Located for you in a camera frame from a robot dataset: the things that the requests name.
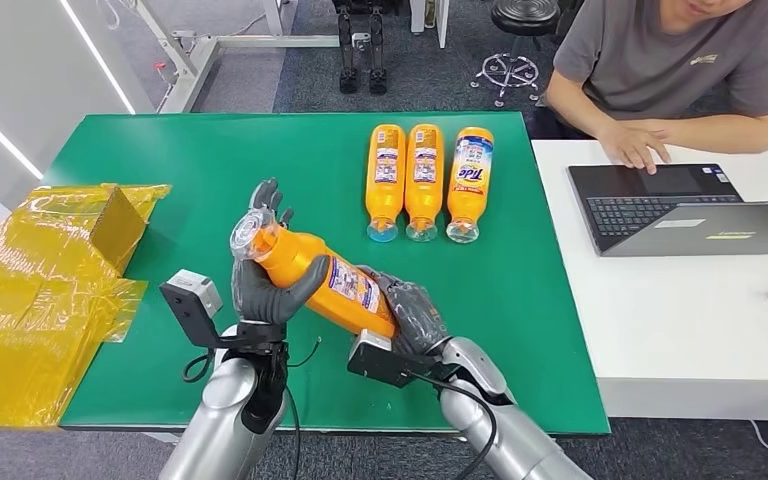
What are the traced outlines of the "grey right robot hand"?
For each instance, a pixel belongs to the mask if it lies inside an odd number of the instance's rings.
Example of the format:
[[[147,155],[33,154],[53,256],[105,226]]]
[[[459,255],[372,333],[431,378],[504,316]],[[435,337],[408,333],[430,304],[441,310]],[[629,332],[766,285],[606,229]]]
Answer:
[[[451,335],[428,291],[414,282],[366,265],[359,269],[376,281],[397,323],[394,351],[403,355],[439,355]]]

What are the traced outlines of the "person's right hand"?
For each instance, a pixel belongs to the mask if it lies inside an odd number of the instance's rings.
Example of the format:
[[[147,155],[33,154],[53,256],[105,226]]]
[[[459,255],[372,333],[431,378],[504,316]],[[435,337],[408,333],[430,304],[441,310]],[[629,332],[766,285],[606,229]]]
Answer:
[[[634,122],[613,122],[596,135],[611,160],[650,175],[657,171],[656,160],[664,164],[672,161],[664,143],[666,138],[663,130]]]

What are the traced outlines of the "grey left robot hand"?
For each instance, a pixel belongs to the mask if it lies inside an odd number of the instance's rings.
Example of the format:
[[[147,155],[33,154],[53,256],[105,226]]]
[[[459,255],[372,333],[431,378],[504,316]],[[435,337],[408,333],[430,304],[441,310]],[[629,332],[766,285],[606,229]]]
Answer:
[[[231,291],[234,309],[242,322],[283,325],[322,285],[330,258],[326,255],[315,257],[299,280],[288,287],[278,287],[258,262],[242,253],[244,241],[253,237],[253,229],[244,223],[244,219],[237,222],[229,239],[233,255]]]

